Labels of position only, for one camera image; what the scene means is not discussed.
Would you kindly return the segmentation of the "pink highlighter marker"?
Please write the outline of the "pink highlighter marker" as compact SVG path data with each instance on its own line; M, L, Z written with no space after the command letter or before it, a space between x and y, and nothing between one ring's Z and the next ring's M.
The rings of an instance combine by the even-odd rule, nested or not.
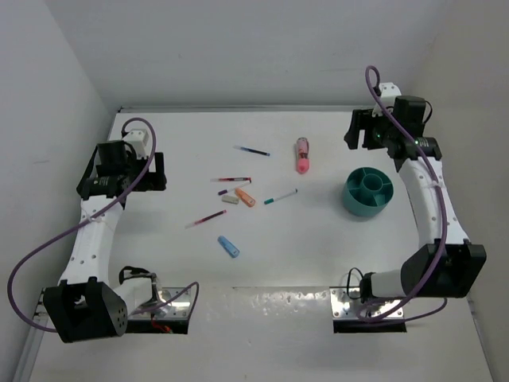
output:
M309 142L307 138L300 137L296 142L297 164L296 169L299 174L304 174L309 170Z

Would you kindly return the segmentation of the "metal base plate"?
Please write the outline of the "metal base plate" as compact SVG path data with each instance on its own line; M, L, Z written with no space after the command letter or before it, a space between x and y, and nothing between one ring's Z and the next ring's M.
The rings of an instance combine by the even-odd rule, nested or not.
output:
M362 318L377 318L400 303L399 300L382 300L366 306L360 301L358 287L351 287L349 294L345 286L331 287L329 297L334 322L357 321L357 315Z
M158 287L155 297L138 307L131 317L187 320L195 308L199 292L199 286Z

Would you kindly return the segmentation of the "blue ink refill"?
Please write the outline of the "blue ink refill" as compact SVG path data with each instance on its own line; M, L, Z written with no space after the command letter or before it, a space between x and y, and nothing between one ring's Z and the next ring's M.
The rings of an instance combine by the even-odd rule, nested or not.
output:
M250 148L250 147L233 146L233 148L236 149L236 150L241 150L241 151L245 151L245 152L252 153L252 154L259 154L259 155L267 156L267 157L270 156L269 152L266 152L266 151L263 151L263 150L256 150L256 149L253 149L253 148Z

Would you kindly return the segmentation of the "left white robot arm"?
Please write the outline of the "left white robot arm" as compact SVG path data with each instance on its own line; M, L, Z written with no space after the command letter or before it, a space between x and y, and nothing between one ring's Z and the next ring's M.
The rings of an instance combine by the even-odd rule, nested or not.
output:
M115 229L126 202L115 203L125 190L163 191L164 156L155 155L156 169L146 170L152 150L145 136L100 143L76 190L81 197L81 223L72 254L57 286L49 287L43 305L65 343L120 337L128 317L157 301L156 275L129 267L111 288L108 268Z

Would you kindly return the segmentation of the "grey eraser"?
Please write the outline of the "grey eraser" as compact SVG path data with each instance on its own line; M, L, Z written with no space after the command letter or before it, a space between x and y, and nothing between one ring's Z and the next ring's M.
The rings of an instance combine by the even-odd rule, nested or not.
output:
M224 194L221 197L221 201L225 202L225 203L228 203L228 204L237 205L239 203L239 198L238 197L234 197L232 195Z

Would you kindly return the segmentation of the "orange highlighter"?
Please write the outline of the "orange highlighter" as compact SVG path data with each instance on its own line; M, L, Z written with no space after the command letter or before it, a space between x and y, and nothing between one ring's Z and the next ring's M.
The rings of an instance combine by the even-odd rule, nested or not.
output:
M235 189L235 195L249 208L254 207L256 204L255 199L243 191L241 188Z

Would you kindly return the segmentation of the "blue highlighter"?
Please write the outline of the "blue highlighter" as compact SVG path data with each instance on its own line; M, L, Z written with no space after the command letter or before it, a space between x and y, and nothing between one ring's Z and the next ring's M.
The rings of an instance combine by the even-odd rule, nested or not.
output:
M231 258L235 259L239 256L239 249L225 236L219 236L218 243Z

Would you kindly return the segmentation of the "teal round divided organizer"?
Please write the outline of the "teal round divided organizer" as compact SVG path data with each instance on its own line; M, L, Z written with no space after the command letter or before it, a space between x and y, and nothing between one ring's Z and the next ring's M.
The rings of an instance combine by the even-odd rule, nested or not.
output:
M394 195L390 178L372 167L353 170L342 190L345 209L355 216L372 218L382 212Z

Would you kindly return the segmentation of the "green capped white marker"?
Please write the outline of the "green capped white marker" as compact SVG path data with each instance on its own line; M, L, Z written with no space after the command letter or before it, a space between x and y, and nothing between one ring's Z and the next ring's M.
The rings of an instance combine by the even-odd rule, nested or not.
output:
M280 200L285 199L287 197L291 197L291 196L293 196L293 195L295 195L297 193L298 193L298 189L293 189L292 191L289 191L288 193L285 193L285 194L280 195L278 197L271 197L269 199L266 199L266 200L264 200L263 204L264 205L270 205L270 204L273 204L274 202L280 201Z

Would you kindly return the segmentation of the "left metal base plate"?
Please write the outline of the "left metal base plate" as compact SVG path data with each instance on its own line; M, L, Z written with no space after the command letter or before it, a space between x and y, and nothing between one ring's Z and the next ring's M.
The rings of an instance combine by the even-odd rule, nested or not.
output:
M199 286L158 287L155 297L138 307L131 317L187 320L195 308L199 292Z

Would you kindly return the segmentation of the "dark red ink refill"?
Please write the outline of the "dark red ink refill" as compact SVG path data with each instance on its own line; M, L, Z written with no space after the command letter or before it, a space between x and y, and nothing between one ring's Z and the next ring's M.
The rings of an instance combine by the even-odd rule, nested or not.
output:
M222 211L215 212L215 213L213 213L212 215L209 215L209 216L206 216L206 217L200 218L199 220L195 220L195 221L193 221L193 222L191 222L191 223L189 223L189 224L186 224L186 225L185 225L185 228L186 228L186 229L188 229L188 228L195 227L195 226L197 226L197 225L199 225L199 224L203 224L203 223L205 223L205 222L207 222L207 221L209 221L209 220L215 219L215 218L217 218L218 216L222 216L222 215L224 215L224 214L226 214L226 213L227 213L227 210L226 210L226 209L224 209L224 210L222 210Z

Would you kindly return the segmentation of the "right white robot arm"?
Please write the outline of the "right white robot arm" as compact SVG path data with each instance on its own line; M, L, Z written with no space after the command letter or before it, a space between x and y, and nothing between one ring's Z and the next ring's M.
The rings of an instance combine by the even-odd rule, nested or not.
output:
M487 255L473 244L453 210L442 173L441 149L424 135L432 113L420 97L400 95L389 115L357 109L344 140L348 148L387 149L409 197L419 249L394 271L366 273L363 302L382 298L463 298L471 290Z

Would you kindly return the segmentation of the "purple capped white marker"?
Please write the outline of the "purple capped white marker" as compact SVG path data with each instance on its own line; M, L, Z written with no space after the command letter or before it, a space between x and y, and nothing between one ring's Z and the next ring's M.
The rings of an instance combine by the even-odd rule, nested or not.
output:
M234 186L233 186L233 187L231 187L231 188L228 188L228 189L222 189L222 190L220 190L217 194L218 194L219 196L223 196L223 195L225 195L225 194L227 194L227 193L234 192L236 189L240 189L240 188L245 187L245 186L250 185L250 184L251 184L251 181L245 181L245 182L240 183L240 184L238 184L238 185L234 185Z

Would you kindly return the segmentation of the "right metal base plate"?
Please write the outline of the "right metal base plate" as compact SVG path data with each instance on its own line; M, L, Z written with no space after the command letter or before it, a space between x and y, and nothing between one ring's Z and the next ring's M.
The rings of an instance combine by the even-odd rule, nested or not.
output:
M357 321L357 315L362 318L377 318L400 303L399 300L382 300L366 306L360 301L358 287L351 287L349 294L345 286L331 287L329 297L334 322Z

